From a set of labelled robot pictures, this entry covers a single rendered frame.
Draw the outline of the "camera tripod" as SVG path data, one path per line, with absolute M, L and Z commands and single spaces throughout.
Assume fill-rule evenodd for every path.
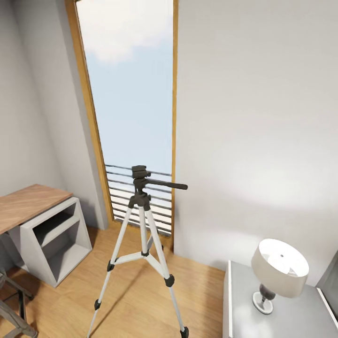
M 102 291 L 100 293 L 99 299 L 95 301 L 94 307 L 95 307 L 95 313 L 94 317 L 92 319 L 90 329 L 88 331 L 88 334 L 86 338 L 89 338 L 96 314 L 100 308 L 101 305 L 101 299 L 103 297 L 103 293 L 105 291 L 109 276 L 111 274 L 111 271 L 114 269 L 116 264 L 122 264 L 124 262 L 128 262 L 131 260 L 137 260 L 140 258 L 146 259 L 152 267 L 163 277 L 165 280 L 166 286 L 169 288 L 172 301 L 175 307 L 175 311 L 177 314 L 177 320 L 180 326 L 180 333 L 181 338 L 188 338 L 189 337 L 189 329 L 185 326 L 183 326 L 183 321 L 180 315 L 179 307 L 177 304 L 177 299 L 174 293 L 173 289 L 173 283 L 175 282 L 175 277 L 169 273 L 168 266 L 166 263 L 166 259 L 163 253 L 163 245 L 159 238 L 159 232 L 155 225 L 155 220 L 150 208 L 150 202 L 151 202 L 151 195 L 148 195 L 147 192 L 144 192 L 143 189 L 146 187 L 147 184 L 156 184 L 156 185 L 164 185 L 175 189 L 180 190 L 188 190 L 188 185 L 186 184 L 177 184 L 177 183 L 164 183 L 164 182 L 156 182 L 156 181 L 149 181 L 148 179 L 145 179 L 145 177 L 151 177 L 151 172 L 146 171 L 146 166 L 144 165 L 138 165 L 138 166 L 132 166 L 132 177 L 133 177 L 133 184 L 135 184 L 135 195 L 131 196 L 130 202 L 128 204 L 128 209 L 124 218 L 124 222 L 122 225 L 122 228 L 120 230 L 120 233 L 118 235 L 118 239 L 116 242 L 116 246 L 114 249 L 114 253 L 112 255 L 111 260 L 108 263 L 107 266 L 107 276 L 105 279 L 105 282 L 102 287 Z M 140 219 L 140 227 L 141 227 L 141 238 L 142 238 L 142 248 L 143 250 L 140 253 L 132 253 L 129 255 L 124 255 L 116 258 L 116 255 L 118 254 L 118 250 L 120 248 L 121 240 L 124 236 L 131 212 L 134 208 L 134 205 L 137 204 L 139 207 L 139 219 Z M 148 219 L 148 223 L 151 230 L 151 237 L 147 239 L 146 236 L 146 217 Z M 153 242 L 155 243 L 155 247 L 158 253 L 158 256 L 160 258 L 160 262 L 158 263 L 157 260 L 150 254 L 150 249 L 153 245 Z

